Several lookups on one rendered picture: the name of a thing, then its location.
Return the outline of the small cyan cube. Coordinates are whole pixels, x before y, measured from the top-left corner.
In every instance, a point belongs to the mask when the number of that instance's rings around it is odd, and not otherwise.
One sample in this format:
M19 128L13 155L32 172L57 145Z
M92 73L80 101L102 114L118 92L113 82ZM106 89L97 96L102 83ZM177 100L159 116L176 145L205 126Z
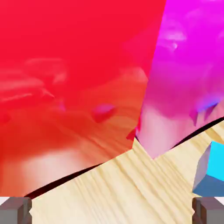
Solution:
M198 161L192 192L224 197L224 145L212 141Z

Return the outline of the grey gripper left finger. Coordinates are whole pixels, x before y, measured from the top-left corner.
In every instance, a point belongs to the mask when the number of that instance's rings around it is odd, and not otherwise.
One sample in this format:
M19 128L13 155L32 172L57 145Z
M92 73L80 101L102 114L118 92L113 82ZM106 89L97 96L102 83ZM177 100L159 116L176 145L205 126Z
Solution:
M0 197L0 224L32 224L29 197Z

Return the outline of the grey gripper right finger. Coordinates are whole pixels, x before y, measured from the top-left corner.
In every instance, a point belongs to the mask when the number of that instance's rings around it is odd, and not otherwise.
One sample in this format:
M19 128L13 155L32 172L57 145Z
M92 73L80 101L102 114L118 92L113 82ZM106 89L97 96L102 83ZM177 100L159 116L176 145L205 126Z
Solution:
M192 224L224 224L224 205L214 197L192 199Z

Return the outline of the large magenta box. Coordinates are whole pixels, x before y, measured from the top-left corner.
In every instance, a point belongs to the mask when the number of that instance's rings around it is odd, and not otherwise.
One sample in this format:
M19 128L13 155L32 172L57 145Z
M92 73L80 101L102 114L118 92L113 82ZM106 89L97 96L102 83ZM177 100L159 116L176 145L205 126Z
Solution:
M167 0L136 136L151 158L224 117L224 0Z

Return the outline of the large red box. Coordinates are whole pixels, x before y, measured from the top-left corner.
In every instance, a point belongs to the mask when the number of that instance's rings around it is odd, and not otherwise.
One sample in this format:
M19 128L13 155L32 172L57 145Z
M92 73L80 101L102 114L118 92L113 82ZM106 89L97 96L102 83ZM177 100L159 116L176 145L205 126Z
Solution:
M0 0L0 196L132 147L166 0Z

